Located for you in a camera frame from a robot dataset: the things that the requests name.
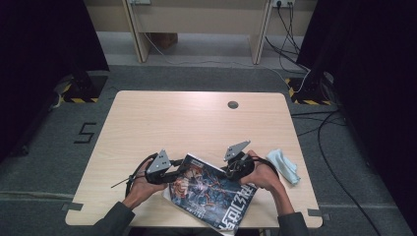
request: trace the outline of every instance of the white cable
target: white cable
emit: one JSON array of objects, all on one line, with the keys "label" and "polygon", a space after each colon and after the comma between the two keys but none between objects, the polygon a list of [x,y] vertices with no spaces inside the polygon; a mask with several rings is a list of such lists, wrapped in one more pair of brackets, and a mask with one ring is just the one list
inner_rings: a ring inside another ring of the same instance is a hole
[{"label": "white cable", "polygon": [[262,65],[247,65],[247,64],[243,64],[243,63],[240,63],[240,62],[234,62],[234,61],[230,61],[230,62],[221,62],[221,61],[211,61],[211,60],[208,60],[208,61],[201,61],[201,62],[191,62],[191,61],[182,61],[182,62],[172,62],[172,61],[169,61],[167,58],[166,58],[166,55],[165,54],[163,54],[157,47],[156,47],[156,45],[155,44],[153,44],[153,42],[150,40],[150,38],[147,36],[147,34],[146,33],[144,33],[144,35],[145,35],[145,37],[148,39],[148,41],[149,41],[149,43],[153,46],[153,48],[155,48],[156,49],[156,51],[157,52],[159,52],[159,54],[160,55],[162,55],[163,56],[163,59],[168,63],[168,64],[171,64],[171,65],[183,65],[183,64],[205,64],[205,63],[218,63],[218,64],[227,64],[227,63],[230,63],[230,64],[236,64],[236,65],[240,65],[240,66],[245,66],[245,67],[252,67],[252,68],[256,68],[256,67],[263,67],[263,68],[266,68],[266,69],[269,69],[270,71],[272,71],[272,72],[274,72],[274,73],[276,73],[277,75],[279,75],[279,77],[281,78],[281,80],[287,85],[287,87],[290,89],[290,86],[285,82],[285,80],[283,79],[283,77],[281,76],[281,74],[279,74],[276,70],[274,70],[274,69],[272,69],[272,68],[270,68],[270,67],[267,67],[267,66],[262,66]]}]

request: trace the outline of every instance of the human hand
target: human hand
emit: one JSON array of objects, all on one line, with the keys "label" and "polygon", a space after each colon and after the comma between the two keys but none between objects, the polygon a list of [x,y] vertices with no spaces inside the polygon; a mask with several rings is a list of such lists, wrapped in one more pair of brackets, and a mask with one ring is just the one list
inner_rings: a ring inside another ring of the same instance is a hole
[{"label": "human hand", "polygon": [[[260,158],[254,151],[249,150],[248,155],[252,158]],[[257,187],[264,188],[272,194],[275,201],[278,215],[285,215],[294,212],[294,208],[288,198],[284,186],[276,176],[275,172],[266,164],[255,161],[255,169],[249,175],[240,179],[240,184],[255,184]]]},{"label": "human hand", "polygon": [[135,207],[139,206],[141,203],[146,201],[152,194],[165,189],[168,185],[161,184],[161,185],[154,185],[148,183],[147,179],[145,178],[145,169],[149,165],[152,159],[148,160],[143,164],[143,166],[139,169],[138,174],[136,175],[136,179],[132,185],[131,191],[123,201],[123,204],[130,208],[134,209]]},{"label": "human hand", "polygon": [[[253,150],[249,150],[247,154],[253,159],[260,158]],[[275,172],[266,164],[258,161],[255,161],[254,171],[240,179],[240,184],[248,183],[255,184],[257,187],[264,188],[268,191],[271,191],[276,185],[282,185]]]}]

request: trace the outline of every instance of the black cable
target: black cable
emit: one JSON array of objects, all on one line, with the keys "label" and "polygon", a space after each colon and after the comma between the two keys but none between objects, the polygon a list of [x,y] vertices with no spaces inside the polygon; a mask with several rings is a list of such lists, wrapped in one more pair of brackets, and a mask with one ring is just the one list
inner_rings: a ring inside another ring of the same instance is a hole
[{"label": "black cable", "polygon": [[286,26],[286,23],[285,23],[284,19],[282,18],[281,13],[279,12],[280,6],[279,6],[279,7],[277,7],[276,9],[278,10],[278,15],[279,15],[279,18],[281,19],[282,24],[284,25],[285,31],[286,31],[286,33],[287,33],[287,35],[286,35],[286,38],[285,38],[285,39],[287,39],[288,37],[290,37],[290,39],[289,39],[288,41],[289,41],[289,42],[290,42],[290,43],[294,46],[294,43],[295,43],[294,38],[293,38],[293,36],[291,35],[290,30],[289,30],[289,29],[288,29],[288,27]]},{"label": "black cable", "polygon": [[335,112],[335,111],[337,111],[337,110],[334,110],[334,111],[313,111],[313,112],[295,113],[295,114],[291,114],[291,117],[293,117],[293,116],[302,116],[302,115],[329,114],[329,113]]},{"label": "black cable", "polygon": [[278,59],[279,59],[279,65],[281,66],[281,68],[282,68],[282,70],[284,70],[284,71],[286,71],[286,72],[288,72],[288,73],[295,73],[295,74],[303,74],[303,73],[298,73],[298,72],[293,72],[293,71],[288,71],[288,70],[286,70],[283,66],[282,66],[282,61],[281,61],[281,56],[283,56],[285,59],[287,59],[287,60],[289,60],[290,62],[292,62],[294,65],[296,65],[296,66],[298,66],[299,68],[301,68],[302,70],[304,70],[305,72],[308,72],[308,69],[307,68],[305,68],[304,66],[302,66],[302,65],[300,65],[300,64],[298,64],[297,62],[295,62],[294,60],[292,60],[290,57],[288,57],[287,55],[285,55],[284,53],[283,53],[283,48],[284,48],[284,46],[285,46],[285,43],[286,43],[286,41],[288,40],[291,44],[292,44],[292,46],[294,47],[294,49],[295,49],[295,51],[296,51],[296,55],[298,55],[298,50],[299,50],[299,47],[298,47],[298,45],[297,45],[297,43],[295,42],[295,40],[294,40],[294,37],[293,37],[293,35],[292,35],[292,18],[293,18],[293,9],[290,7],[290,28],[288,28],[287,27],[287,25],[286,25],[286,23],[285,23],[285,21],[283,20],[283,18],[282,18],[282,16],[281,16],[281,13],[279,12],[279,9],[280,9],[280,1],[278,1],[278,3],[277,3],[277,11],[278,11],[278,15],[279,15],[279,18],[281,19],[281,21],[282,21],[282,24],[284,25],[284,28],[285,28],[285,31],[286,31],[286,37],[285,37],[285,39],[284,39],[284,42],[282,43],[282,46],[281,46],[281,48],[279,49],[279,50],[276,50],[276,49],[278,49],[277,47],[275,47],[275,46],[273,46],[270,42],[269,42],[269,45],[271,45],[271,47],[273,48],[273,49],[275,49],[275,52],[277,52],[278,54],[279,54],[279,57],[278,57]]},{"label": "black cable", "polygon": [[[346,126],[346,125],[341,125],[341,124],[337,124],[337,123],[332,122],[332,121],[337,120],[337,119],[340,119],[340,118],[341,118],[341,117],[339,117],[339,118],[334,118],[334,119],[332,119],[332,120],[328,121],[328,122],[327,122],[327,124],[328,124],[328,123],[332,123],[332,124],[339,125],[339,126]],[[307,131],[307,132],[304,132],[304,133],[298,134],[298,135],[297,135],[297,137],[301,137],[301,136],[304,136],[304,135],[310,134],[310,133],[315,132],[315,131],[317,131],[317,130],[319,130],[319,127],[318,127],[318,128],[315,128],[315,129],[313,129],[313,130],[309,130],[309,131]]]},{"label": "black cable", "polygon": [[267,40],[268,44],[270,47],[272,47],[272,49],[277,52],[285,52],[285,53],[290,53],[290,54],[294,54],[294,55],[298,55],[296,52],[292,52],[292,51],[286,51],[286,50],[281,50],[280,48],[278,48],[277,46],[273,45],[272,43],[270,43],[269,39],[267,37],[265,37],[265,39]]},{"label": "black cable", "polygon": [[[294,119],[301,119],[301,120],[304,119],[304,120],[324,121],[324,119],[313,118],[313,117],[293,117],[293,118]],[[342,119],[342,117],[334,118],[334,119],[328,121],[328,124],[333,124],[333,125],[338,125],[338,126],[346,126],[346,124],[340,124],[340,123],[337,123],[337,122],[333,122],[333,121],[339,120],[339,119]]]},{"label": "black cable", "polygon": [[293,46],[294,46],[295,51],[299,53],[300,48],[298,47],[297,42],[294,39],[294,32],[292,31],[292,21],[294,19],[294,5],[292,4],[292,2],[289,2],[288,4],[289,4],[289,28],[291,32],[290,36],[291,36],[292,41],[294,42]]},{"label": "black cable", "polygon": [[[280,48],[278,48],[278,47],[274,46],[272,43],[270,43],[270,41],[269,41],[269,39],[268,39],[267,37],[265,37],[265,39],[267,40],[267,43],[270,45],[270,47],[272,47],[272,49],[273,49],[276,53],[278,53],[280,56],[285,57],[285,59],[287,59],[288,61],[292,62],[294,65],[298,66],[298,67],[299,67],[299,68],[301,68],[302,70],[304,70],[304,71],[306,71],[306,72],[308,71],[305,67],[303,67],[302,65],[297,64],[297,62],[295,62],[294,60],[292,60],[290,57],[288,57],[287,55],[285,55],[285,54],[283,53],[283,52],[287,52],[287,53],[293,53],[293,54],[295,54],[294,52],[289,52],[289,51],[285,51],[285,50],[283,50],[283,49],[280,49]],[[288,70],[286,70],[286,69],[282,66],[282,63],[281,63],[280,57],[279,57],[279,64],[280,64],[280,66],[281,66],[282,70],[284,70],[284,71],[286,71],[286,72],[293,73],[293,74],[300,74],[300,75],[305,75],[305,74],[306,74],[306,73],[303,73],[303,72],[293,72],[293,71],[288,71]]]},{"label": "black cable", "polygon": [[326,124],[327,123],[327,120],[333,114],[335,114],[336,112],[338,112],[338,111],[331,112],[330,115],[328,115],[328,117],[326,117],[326,119],[323,121],[323,123],[319,127],[319,131],[317,133],[317,138],[318,138],[320,153],[322,154],[322,157],[323,157],[323,159],[324,159],[324,161],[326,163],[326,166],[328,167],[328,170],[330,171],[330,173],[333,176],[333,178],[335,179],[335,181],[338,183],[338,185],[341,187],[341,189],[344,191],[344,193],[346,193],[346,195],[353,201],[353,203],[361,210],[361,212],[364,214],[364,216],[368,219],[368,222],[374,228],[375,232],[378,235],[381,235],[380,231],[378,230],[377,226],[375,226],[374,222],[369,217],[369,215],[362,209],[362,207],[359,205],[359,203],[353,198],[353,196],[346,190],[346,188],[343,186],[343,184],[341,183],[341,181],[337,178],[336,174],[334,173],[333,169],[331,168],[330,164],[328,163],[328,158],[326,157],[325,152],[323,151],[322,142],[321,142],[321,138],[320,138],[320,133],[322,131],[323,125]]}]

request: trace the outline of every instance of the magazine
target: magazine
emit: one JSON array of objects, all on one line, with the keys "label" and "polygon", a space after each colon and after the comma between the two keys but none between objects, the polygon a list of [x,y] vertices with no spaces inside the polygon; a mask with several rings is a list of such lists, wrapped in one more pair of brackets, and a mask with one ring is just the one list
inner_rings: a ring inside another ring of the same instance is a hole
[{"label": "magazine", "polygon": [[234,235],[257,188],[228,180],[223,170],[189,153],[180,167],[186,171],[163,196],[217,232]]}]

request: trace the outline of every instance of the person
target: person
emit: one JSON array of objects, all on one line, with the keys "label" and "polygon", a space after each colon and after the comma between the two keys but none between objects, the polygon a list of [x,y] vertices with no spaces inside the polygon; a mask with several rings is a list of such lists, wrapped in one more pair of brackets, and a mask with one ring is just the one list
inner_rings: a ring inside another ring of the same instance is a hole
[{"label": "person", "polygon": [[[253,151],[249,150],[248,155],[252,158],[260,158]],[[152,194],[161,191],[167,187],[166,184],[154,185],[148,183],[144,177],[142,169],[138,171],[140,173],[132,185],[130,194],[126,199],[120,203],[118,202],[104,218],[99,220],[91,229],[92,235],[122,235],[129,223],[135,217],[132,210],[146,201]],[[286,193],[286,190],[279,180],[279,177],[270,169],[269,166],[262,164],[258,161],[255,162],[254,171],[241,178],[240,184],[255,184],[258,188],[264,188],[273,196],[275,202],[276,211],[278,214],[279,223],[279,235],[281,236],[304,236],[309,235],[304,217],[301,212],[295,212],[290,202],[290,199]],[[215,235],[215,231],[212,229],[190,229],[194,235]],[[144,235],[164,235],[166,229],[145,229]]]}]

